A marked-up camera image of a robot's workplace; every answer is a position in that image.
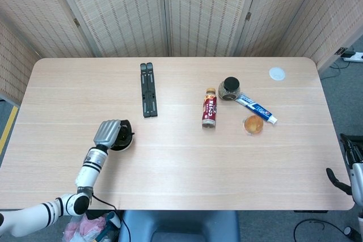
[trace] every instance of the toothpaste tube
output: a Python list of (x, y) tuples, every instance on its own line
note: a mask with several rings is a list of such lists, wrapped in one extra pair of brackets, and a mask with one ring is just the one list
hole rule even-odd
[(239, 104), (246, 106), (248, 109), (253, 111), (256, 115), (262, 117), (267, 122), (275, 124), (277, 119), (268, 110), (263, 108), (261, 105), (255, 103), (252, 99), (246, 97), (244, 94), (240, 94), (235, 101)]

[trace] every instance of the red bottle label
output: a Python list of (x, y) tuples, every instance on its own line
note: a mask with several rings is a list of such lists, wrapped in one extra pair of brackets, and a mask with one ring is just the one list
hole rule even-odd
[(202, 120), (216, 120), (217, 97), (214, 95), (206, 95), (204, 98), (203, 109)]

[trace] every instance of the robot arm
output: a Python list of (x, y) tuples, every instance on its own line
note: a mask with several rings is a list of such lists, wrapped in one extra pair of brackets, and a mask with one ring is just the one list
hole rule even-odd
[(0, 213), (0, 236), (9, 231), (13, 236), (25, 236), (43, 229), (63, 215), (82, 215), (90, 205), (93, 187), (107, 158), (107, 151), (125, 150), (132, 142), (132, 130), (128, 120), (103, 121), (91, 148), (75, 180), (76, 194), (64, 194), (54, 201), (42, 203), (18, 211)]

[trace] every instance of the wooden table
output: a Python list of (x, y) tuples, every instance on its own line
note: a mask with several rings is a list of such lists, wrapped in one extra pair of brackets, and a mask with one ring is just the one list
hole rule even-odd
[[(140, 63), (154, 64), (158, 114), (143, 118)], [(286, 79), (275, 81), (271, 67)], [(249, 136), (247, 108), (217, 103), (201, 126), (208, 87), (235, 76), (277, 125)], [(76, 192), (74, 180), (103, 120), (128, 119), (134, 142), (110, 151), (95, 195), (119, 209), (347, 210), (352, 197), (315, 64), (307, 58), (59, 58), (34, 67), (0, 168), (0, 208)], [(106, 208), (93, 200), (91, 208)]]

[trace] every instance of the woven screen panel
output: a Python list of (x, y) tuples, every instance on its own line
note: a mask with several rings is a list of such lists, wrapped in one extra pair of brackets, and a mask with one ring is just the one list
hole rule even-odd
[(20, 105), (38, 55), (0, 21), (0, 96)]
[(168, 0), (173, 56), (230, 56), (245, 0)]
[(58, 0), (0, 0), (0, 11), (43, 57), (90, 57)]
[(75, 0), (105, 57), (165, 56), (160, 0)]
[(273, 56), (303, 0), (253, 0), (241, 56)]
[(324, 62), (362, 26), (363, 0), (305, 0), (275, 55)]

